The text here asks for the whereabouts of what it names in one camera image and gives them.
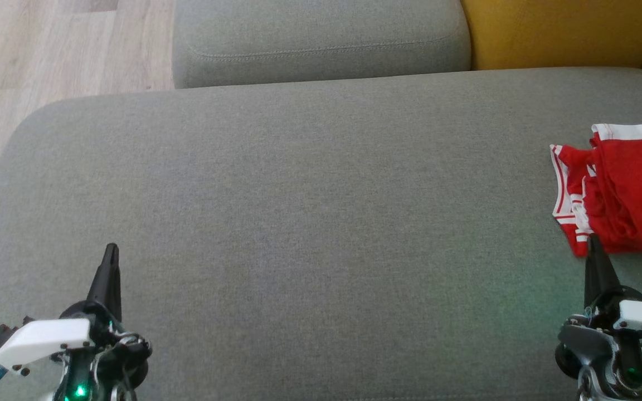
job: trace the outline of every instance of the red cloth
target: red cloth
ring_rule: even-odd
[[[608,252],[642,251],[642,125],[593,128],[592,150],[551,147],[560,183],[553,215],[577,256],[591,232]]]

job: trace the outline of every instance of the gray fabric upholstery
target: gray fabric upholstery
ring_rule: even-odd
[[[177,88],[469,69],[459,0],[178,0]]]
[[[642,123],[642,71],[535,69],[57,102],[0,164],[0,322],[120,246],[146,399],[560,401],[583,261],[551,143]],[[642,255],[616,256],[642,290]],[[51,363],[0,399],[54,387]]]

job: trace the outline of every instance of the gray sofa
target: gray sofa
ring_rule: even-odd
[[[183,85],[282,79],[183,63]],[[373,74],[417,72],[390,68]],[[596,122],[642,123],[642,70],[57,102],[0,162],[0,322],[57,317],[114,241],[123,321],[155,347],[141,400],[573,399],[553,350],[583,261],[551,217],[548,145],[586,146]],[[642,255],[614,262],[642,291]],[[55,388],[32,370],[0,399]]]

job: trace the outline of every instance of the yellow pillow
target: yellow pillow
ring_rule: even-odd
[[[642,65],[642,0],[462,0],[473,69]]]

